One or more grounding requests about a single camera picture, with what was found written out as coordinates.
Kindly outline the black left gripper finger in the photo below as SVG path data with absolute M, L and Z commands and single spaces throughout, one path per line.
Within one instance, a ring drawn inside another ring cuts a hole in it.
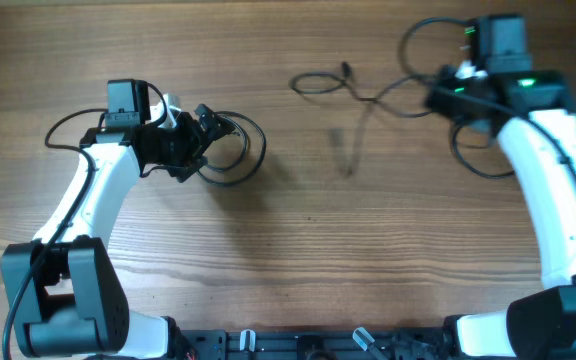
M 175 165 L 168 168 L 168 173 L 171 177 L 175 178 L 179 183 L 183 183 L 191 176 L 197 173 L 203 166 L 207 164 L 207 158 L 201 156 L 197 159 L 189 160 L 184 165 Z
M 230 121 L 218 115 L 205 104 L 199 104 L 194 112 L 198 116 L 198 123 L 201 128 L 201 143 L 203 145 L 210 145 L 235 130 L 234 125 Z

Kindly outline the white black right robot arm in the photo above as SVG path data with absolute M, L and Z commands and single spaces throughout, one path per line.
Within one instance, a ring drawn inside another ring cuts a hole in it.
M 576 104 L 564 77 L 536 71 L 522 17 L 463 24 L 470 56 L 432 81 L 427 106 L 484 122 L 509 160 L 533 223 L 543 290 L 453 324 L 463 358 L 576 359 Z

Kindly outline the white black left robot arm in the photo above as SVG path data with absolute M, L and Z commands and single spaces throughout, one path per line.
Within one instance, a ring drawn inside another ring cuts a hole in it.
M 152 104 L 156 94 L 144 80 L 108 82 L 97 125 L 74 146 L 78 167 L 56 210 L 31 241 L 5 249 L 4 358 L 14 350 L 34 359 L 197 357 L 172 318 L 130 309 L 109 240 L 138 180 L 157 170 L 187 180 L 205 167 L 208 148 L 239 126 L 205 105 L 187 113 L 165 95 Z

